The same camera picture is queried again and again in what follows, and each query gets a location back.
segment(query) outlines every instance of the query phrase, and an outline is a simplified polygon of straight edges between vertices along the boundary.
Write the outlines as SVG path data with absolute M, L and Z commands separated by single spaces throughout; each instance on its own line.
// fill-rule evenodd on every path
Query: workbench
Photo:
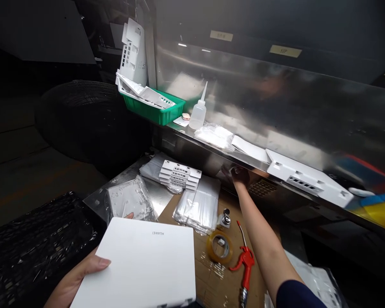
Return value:
M 139 174 L 139 168 L 150 160 L 149 157 L 142 157 L 129 168 L 117 175 L 114 179 L 103 185 L 99 190 L 84 199 L 84 203 L 107 224 L 109 222 L 108 211 L 104 203 L 106 188 L 133 180 Z M 159 216 L 159 223 L 176 225 L 173 218 L 174 209 L 181 198 L 181 194 L 174 195 L 165 186 L 147 178 L 143 178 L 150 194 L 153 207 Z M 228 208 L 230 210 L 231 226 L 224 232 L 229 236 L 232 244 L 232 259 L 228 264 L 221 265 L 212 262 L 207 254 L 206 242 L 208 236 L 202 236 L 194 232 L 194 256 L 195 256 L 195 285 L 197 301 L 206 308 L 215 307 L 238 307 L 239 292 L 244 273 L 244 266 L 238 271 L 232 272 L 228 267 L 233 267 L 238 262 L 241 253 L 240 246 L 243 246 L 243 239 L 236 221 L 239 220 L 246 237 L 247 245 L 252 249 L 245 222 L 240 210 L 238 198 L 230 193 L 221 190 L 218 201 L 218 214 Z M 261 277 L 258 264 L 252 268 L 250 290 L 247 307 L 263 307 L 266 288 Z

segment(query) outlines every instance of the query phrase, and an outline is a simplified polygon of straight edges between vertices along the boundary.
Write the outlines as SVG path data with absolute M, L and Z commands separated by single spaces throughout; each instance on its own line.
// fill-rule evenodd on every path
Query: cardboard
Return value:
M 174 209 L 180 200 L 181 195 L 174 195 L 164 211 L 161 213 L 158 221 L 171 225 L 178 224 L 173 218 Z M 238 271 L 230 271 L 229 267 L 234 267 L 241 254 L 240 246 L 243 246 L 243 238 L 237 220 L 240 221 L 244 230 L 247 245 L 252 246 L 249 236 L 246 232 L 245 222 L 241 213 L 238 198 L 228 192 L 221 190 L 218 199 L 218 214 L 228 208 L 230 210 L 231 226 L 224 229 L 224 232 L 232 241 L 233 256 L 230 263 L 221 265 L 212 262 L 207 254 L 206 243 L 208 236 L 202 236 L 194 232 L 194 257 L 195 257 L 195 288 L 196 297 L 199 303 L 205 308 L 219 307 L 239 307 L 239 294 L 241 281 L 244 275 L 244 265 Z M 250 289 L 247 301 L 247 307 L 264 307 L 264 294 L 266 292 L 265 283 L 257 262 L 252 268 Z

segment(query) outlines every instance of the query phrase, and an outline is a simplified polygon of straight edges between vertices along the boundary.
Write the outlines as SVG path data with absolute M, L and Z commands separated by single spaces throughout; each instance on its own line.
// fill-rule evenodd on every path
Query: blue object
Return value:
M 278 289 L 276 308 L 326 308 L 326 306 L 305 284 L 287 280 Z
M 364 206 L 383 203 L 383 202 L 385 202 L 385 194 L 375 195 L 375 196 L 370 196 L 370 197 L 366 197 L 365 199 L 362 199 L 361 206 L 364 207 Z

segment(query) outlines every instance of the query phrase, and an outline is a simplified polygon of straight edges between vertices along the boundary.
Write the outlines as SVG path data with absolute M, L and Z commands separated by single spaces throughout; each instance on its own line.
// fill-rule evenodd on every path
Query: black plastic crate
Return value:
M 105 228 L 74 192 L 0 227 L 0 307 L 42 307 Z

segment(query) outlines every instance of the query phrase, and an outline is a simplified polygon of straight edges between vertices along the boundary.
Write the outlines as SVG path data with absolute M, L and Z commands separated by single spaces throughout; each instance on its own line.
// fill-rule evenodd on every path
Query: small white container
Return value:
M 205 91 L 207 90 L 207 84 L 208 84 L 208 81 L 205 84 L 201 99 L 198 100 L 197 104 L 195 104 L 191 113 L 191 119 L 188 125 L 194 130 L 199 129 L 204 125 L 205 113 L 207 112 L 207 108 L 205 108 L 205 101 L 204 101 Z

